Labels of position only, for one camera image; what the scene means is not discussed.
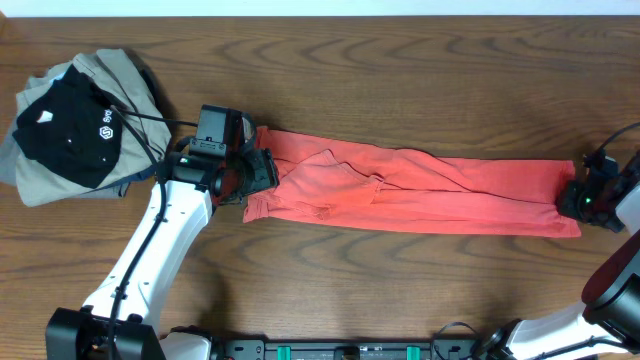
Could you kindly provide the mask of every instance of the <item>folded shirt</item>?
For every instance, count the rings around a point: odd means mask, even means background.
[[[571,161],[435,158],[410,149],[258,129],[280,185],[249,197],[244,221],[276,217],[359,229],[577,237],[555,199]]]
[[[152,92],[126,53],[123,50],[102,49],[95,54],[78,54],[72,61],[49,69],[44,77],[29,78],[25,91],[16,95],[17,117],[45,95],[56,81],[62,80],[72,68],[91,78],[92,83],[115,96],[129,110],[161,116]],[[171,137],[167,126],[135,116],[127,115],[126,119],[152,149],[156,160],[161,161]],[[38,160],[25,156],[12,136],[17,128],[14,119],[8,135],[0,145],[0,182],[16,185],[20,198],[27,206],[37,206],[69,197],[122,197],[128,187],[125,183],[143,179],[154,170],[151,161],[133,135],[122,129],[117,163],[112,170],[106,176],[100,174],[99,178],[81,184],[77,178],[69,180],[69,173],[63,174],[66,177],[61,176]]]
[[[119,104],[71,65],[17,117],[13,138],[27,159],[96,189],[120,157],[122,123],[112,121],[111,105]]]

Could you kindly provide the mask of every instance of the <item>logo on cap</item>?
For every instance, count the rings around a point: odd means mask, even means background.
[[[105,140],[109,140],[113,137],[113,130],[108,126],[103,126],[100,128],[100,136]]]

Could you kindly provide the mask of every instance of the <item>wooden table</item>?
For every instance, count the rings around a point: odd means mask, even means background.
[[[0,132],[31,74],[122,47],[173,111],[202,104],[262,125],[437,156],[579,160],[640,120],[640,19],[625,17],[8,19]],[[192,129],[180,129],[182,136]],[[627,161],[640,132],[611,145]],[[0,359],[43,358],[57,307],[79,308],[125,247],[151,181],[123,200],[22,205],[0,186]],[[579,239],[396,234],[216,214],[171,290],[161,328],[220,335],[426,338],[488,332],[580,299],[628,235]]]

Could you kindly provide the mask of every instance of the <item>white label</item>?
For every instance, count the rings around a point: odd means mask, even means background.
[[[40,119],[38,119],[36,122],[38,124],[42,124],[43,122],[49,122],[53,120],[53,114],[48,112],[47,110],[44,110],[42,112],[42,115],[40,115]]]
[[[253,129],[251,129],[249,120],[245,119],[244,117],[242,118],[242,126],[244,128],[244,142],[247,142],[253,136]]]

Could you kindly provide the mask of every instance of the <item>orange shirt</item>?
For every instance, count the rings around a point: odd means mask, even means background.
[[[249,197],[244,221],[276,217],[359,229],[577,237],[555,199],[571,161],[435,158],[410,149],[258,129],[280,185]]]

